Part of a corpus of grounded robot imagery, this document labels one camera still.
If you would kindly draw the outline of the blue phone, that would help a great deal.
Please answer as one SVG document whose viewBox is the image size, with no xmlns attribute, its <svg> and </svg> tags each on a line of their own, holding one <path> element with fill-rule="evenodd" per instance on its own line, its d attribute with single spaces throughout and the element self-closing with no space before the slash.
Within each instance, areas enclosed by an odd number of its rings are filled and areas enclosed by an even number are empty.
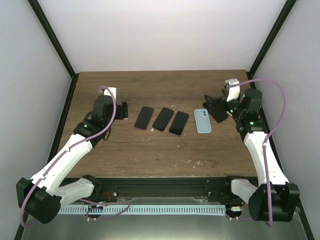
<svg viewBox="0 0 320 240">
<path fill-rule="evenodd" d="M 175 115 L 175 118 L 173 119 L 173 122 L 168 132 L 175 136 L 181 136 L 187 124 L 188 119 L 189 119 L 189 114 L 178 111 Z"/>
</svg>

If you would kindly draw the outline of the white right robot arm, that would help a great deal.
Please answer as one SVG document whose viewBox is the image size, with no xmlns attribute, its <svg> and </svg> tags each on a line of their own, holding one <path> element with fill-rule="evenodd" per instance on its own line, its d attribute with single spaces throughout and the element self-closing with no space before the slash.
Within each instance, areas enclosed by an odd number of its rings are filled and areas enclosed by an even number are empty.
<svg viewBox="0 0 320 240">
<path fill-rule="evenodd" d="M 261 118 L 263 94 L 248 88 L 240 97 L 239 90 L 224 90 L 220 97 L 204 96 L 204 107 L 221 123 L 232 116 L 241 140 L 252 158 L 258 185 L 244 178 L 234 178 L 222 188 L 223 198 L 229 202 L 241 198 L 248 206 L 254 221 L 271 224 L 290 222 L 296 210 L 300 190 L 290 183 L 281 170 L 270 145 L 265 121 Z"/>
</svg>

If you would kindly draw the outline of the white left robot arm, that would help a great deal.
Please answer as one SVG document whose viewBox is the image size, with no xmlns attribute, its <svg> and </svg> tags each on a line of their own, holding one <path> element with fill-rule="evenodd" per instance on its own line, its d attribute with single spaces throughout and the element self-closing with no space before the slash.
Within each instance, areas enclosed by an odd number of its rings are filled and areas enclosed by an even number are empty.
<svg viewBox="0 0 320 240">
<path fill-rule="evenodd" d="M 102 183 L 87 174 L 79 180 L 61 186 L 62 181 L 76 164 L 100 141 L 107 140 L 117 110 L 116 88 L 104 89 L 62 149 L 30 179 L 21 178 L 16 184 L 20 215 L 28 213 L 43 224 L 52 221 L 61 208 L 76 201 L 97 204 L 103 201 Z"/>
</svg>

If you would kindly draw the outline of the pink-edged phone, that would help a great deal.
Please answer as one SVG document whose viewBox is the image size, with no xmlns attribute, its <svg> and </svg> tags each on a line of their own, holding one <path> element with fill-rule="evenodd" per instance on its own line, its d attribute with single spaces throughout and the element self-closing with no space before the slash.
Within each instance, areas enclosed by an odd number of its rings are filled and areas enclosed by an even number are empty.
<svg viewBox="0 0 320 240">
<path fill-rule="evenodd" d="M 151 107 L 143 106 L 139 112 L 139 115 L 134 123 L 134 127 L 140 130 L 146 130 L 151 117 L 154 113 L 154 109 Z"/>
</svg>

